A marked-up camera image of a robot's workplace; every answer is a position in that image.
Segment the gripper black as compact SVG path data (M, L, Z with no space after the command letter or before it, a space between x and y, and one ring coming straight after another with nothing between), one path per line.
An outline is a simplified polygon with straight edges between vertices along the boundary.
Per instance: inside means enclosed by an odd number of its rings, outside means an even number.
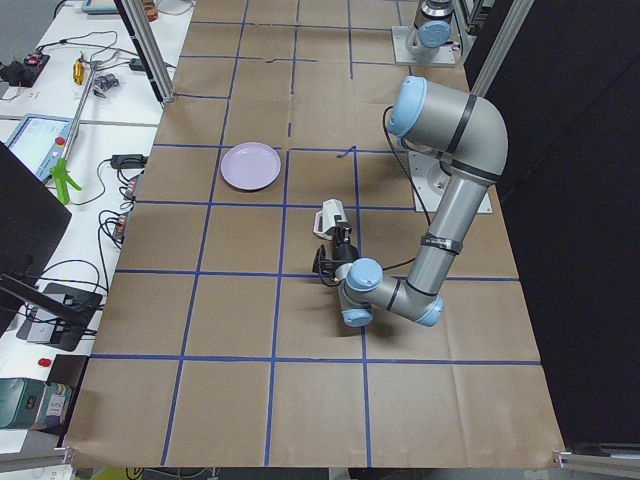
M332 257L326 254L324 245L321 245L315 254L312 272L318 275L324 286L337 286L337 270L339 267L352 263L358 259L358 249L351 244L352 226L348 219L342 215L334 216L332 233Z

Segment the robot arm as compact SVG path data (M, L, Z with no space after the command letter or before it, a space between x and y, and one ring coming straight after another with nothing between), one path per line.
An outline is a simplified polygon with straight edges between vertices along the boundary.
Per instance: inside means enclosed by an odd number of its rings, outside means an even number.
M449 0L422 0L417 4L406 47L414 54L431 53L451 37L454 7Z
M376 307L431 327L444 306L439 290L487 190L505 168L507 129L488 100L418 76L403 80L383 125L412 157L432 161L428 182L444 189L410 272L404 280L394 279L377 261L360 256L337 199L324 201L315 216L314 233L330 241L332 251L318 248L312 270L336 288L343 321L350 327L371 323Z

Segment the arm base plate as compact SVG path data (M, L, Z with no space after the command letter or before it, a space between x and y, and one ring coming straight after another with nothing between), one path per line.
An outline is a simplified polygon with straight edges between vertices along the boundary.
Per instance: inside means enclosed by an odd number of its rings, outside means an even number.
M398 65L453 67L456 64L452 45L437 48L424 46L412 26L393 26L391 29L394 60Z
M487 193L489 184L483 179L456 168L448 176L439 159L421 153L410 151L408 160L418 212L432 212L436 217L443 213L447 218L471 218L473 208L478 214L493 212Z

